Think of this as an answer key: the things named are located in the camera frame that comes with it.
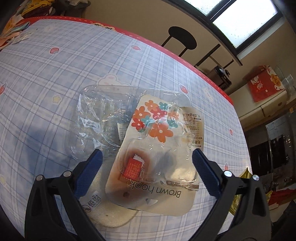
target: red table edge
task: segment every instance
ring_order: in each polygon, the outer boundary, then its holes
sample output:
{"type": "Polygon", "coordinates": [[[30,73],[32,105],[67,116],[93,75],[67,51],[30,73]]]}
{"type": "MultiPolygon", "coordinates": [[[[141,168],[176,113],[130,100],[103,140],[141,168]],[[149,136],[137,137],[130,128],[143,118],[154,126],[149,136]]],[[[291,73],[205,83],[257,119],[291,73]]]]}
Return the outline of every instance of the red table edge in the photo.
{"type": "MultiPolygon", "coordinates": [[[[92,21],[92,20],[88,20],[88,19],[83,19],[83,18],[74,18],[74,17],[66,17],[66,16],[43,16],[43,17],[32,17],[32,18],[25,18],[23,20],[21,20],[20,22],[18,22],[18,25],[24,22],[30,22],[30,25],[37,22],[40,19],[59,19],[59,20],[70,20],[70,21],[74,21],[74,22],[81,22],[81,23],[88,23],[88,24],[94,24],[94,23],[98,23],[97,21],[92,21]]],[[[105,25],[104,23],[100,23],[104,26],[108,26],[108,27],[113,27],[113,26],[109,26],[109,25],[105,25]]],[[[115,31],[122,33],[126,36],[132,37],[136,40],[139,40],[153,48],[156,48],[157,50],[163,52],[164,54],[172,57],[173,59],[175,59],[176,61],[178,61],[179,63],[181,63],[182,65],[186,66],[188,69],[190,69],[191,71],[193,71],[194,73],[196,73],[198,76],[200,76],[204,81],[206,81],[208,84],[210,84],[216,91],[218,91],[225,99],[227,99],[229,101],[230,104],[233,105],[233,102],[231,100],[231,98],[223,91],[221,90],[213,81],[211,81],[207,76],[205,76],[202,72],[200,72],[198,69],[196,69],[195,67],[193,67],[191,64],[189,64],[188,62],[186,62],[185,60],[181,59],[179,56],[175,55],[174,53],[172,53],[171,51],[165,49],[164,47],[161,47],[160,45],[146,39],[143,38],[137,34],[128,32],[126,30],[120,29],[120,28],[116,28],[113,27],[115,29],[115,31]]]]}

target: cabinet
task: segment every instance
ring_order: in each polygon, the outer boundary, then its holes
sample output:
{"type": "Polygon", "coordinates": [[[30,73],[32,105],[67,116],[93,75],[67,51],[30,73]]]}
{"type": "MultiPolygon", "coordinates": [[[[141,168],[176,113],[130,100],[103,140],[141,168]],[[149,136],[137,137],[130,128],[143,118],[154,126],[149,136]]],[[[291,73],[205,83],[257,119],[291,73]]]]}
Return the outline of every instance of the cabinet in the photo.
{"type": "Polygon", "coordinates": [[[247,84],[232,93],[229,97],[233,101],[233,106],[242,128],[273,115],[286,105],[288,99],[287,92],[284,89],[262,101],[254,102],[247,84]]]}

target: orange tag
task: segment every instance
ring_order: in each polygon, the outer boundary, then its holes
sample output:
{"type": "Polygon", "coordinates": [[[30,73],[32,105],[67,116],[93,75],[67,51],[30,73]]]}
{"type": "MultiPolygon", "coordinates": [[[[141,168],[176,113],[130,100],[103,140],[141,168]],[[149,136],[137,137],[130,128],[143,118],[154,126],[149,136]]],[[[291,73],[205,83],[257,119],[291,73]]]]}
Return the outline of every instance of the orange tag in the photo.
{"type": "Polygon", "coordinates": [[[276,86],[281,86],[281,81],[277,75],[271,74],[271,80],[276,86]]]}
{"type": "Polygon", "coordinates": [[[137,180],[140,176],[141,168],[142,163],[130,157],[123,176],[128,179],[137,180]]]}

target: red box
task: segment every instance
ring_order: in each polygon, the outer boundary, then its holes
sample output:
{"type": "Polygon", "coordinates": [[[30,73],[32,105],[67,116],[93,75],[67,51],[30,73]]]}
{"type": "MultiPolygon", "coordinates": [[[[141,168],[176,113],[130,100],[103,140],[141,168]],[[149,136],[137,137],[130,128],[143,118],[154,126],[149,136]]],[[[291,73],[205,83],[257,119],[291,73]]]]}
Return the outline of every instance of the red box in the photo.
{"type": "Polygon", "coordinates": [[[252,74],[248,85],[255,102],[264,100],[284,88],[279,77],[270,66],[259,66],[252,74]]]}
{"type": "Polygon", "coordinates": [[[138,180],[142,168],[142,162],[133,158],[128,159],[128,164],[124,170],[123,176],[128,179],[138,180]]]}

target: flower illustration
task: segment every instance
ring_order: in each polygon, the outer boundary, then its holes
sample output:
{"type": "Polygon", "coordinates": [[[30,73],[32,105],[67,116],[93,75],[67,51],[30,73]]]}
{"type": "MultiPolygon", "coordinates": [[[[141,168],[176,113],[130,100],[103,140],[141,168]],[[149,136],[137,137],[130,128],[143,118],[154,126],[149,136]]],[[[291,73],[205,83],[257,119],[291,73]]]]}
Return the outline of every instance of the flower illustration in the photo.
{"type": "Polygon", "coordinates": [[[150,117],[151,114],[147,111],[145,111],[145,107],[144,106],[141,106],[139,108],[139,110],[135,110],[135,113],[133,115],[133,118],[136,118],[136,119],[142,119],[142,118],[145,118],[146,116],[150,117]]]}
{"type": "Polygon", "coordinates": [[[151,122],[154,122],[154,120],[153,119],[150,119],[149,118],[150,116],[145,116],[145,118],[142,118],[141,119],[141,121],[145,124],[145,126],[148,126],[149,125],[149,123],[151,123],[151,122]]]}
{"type": "Polygon", "coordinates": [[[145,131],[145,128],[139,129],[138,132],[142,133],[145,131]]]}
{"type": "Polygon", "coordinates": [[[178,124],[174,120],[168,120],[168,125],[170,127],[178,128],[178,124]]]}
{"type": "Polygon", "coordinates": [[[168,116],[169,116],[169,117],[173,117],[173,118],[175,118],[176,120],[179,119],[179,114],[178,114],[178,112],[176,112],[176,111],[170,111],[170,112],[168,113],[168,116]]]}
{"type": "Polygon", "coordinates": [[[142,121],[137,118],[133,118],[133,123],[131,124],[132,127],[135,127],[137,131],[141,132],[141,129],[145,128],[145,125],[142,121]]]}
{"type": "Polygon", "coordinates": [[[158,112],[155,112],[155,113],[153,114],[153,119],[158,120],[158,119],[164,117],[164,116],[167,115],[167,114],[168,114],[167,111],[159,110],[158,112]]]}
{"type": "Polygon", "coordinates": [[[168,124],[166,123],[154,123],[149,135],[157,137],[160,142],[165,143],[165,137],[172,137],[173,132],[168,130],[168,124]]]}
{"type": "Polygon", "coordinates": [[[149,100],[148,102],[145,102],[145,105],[147,106],[147,109],[150,112],[157,111],[157,109],[158,109],[158,104],[154,103],[152,100],[149,100]]]}
{"type": "Polygon", "coordinates": [[[57,95],[52,98],[52,103],[59,104],[61,100],[62,98],[59,95],[57,95]]]}
{"type": "Polygon", "coordinates": [[[168,110],[168,104],[167,103],[159,102],[159,108],[161,110],[168,110]]]}

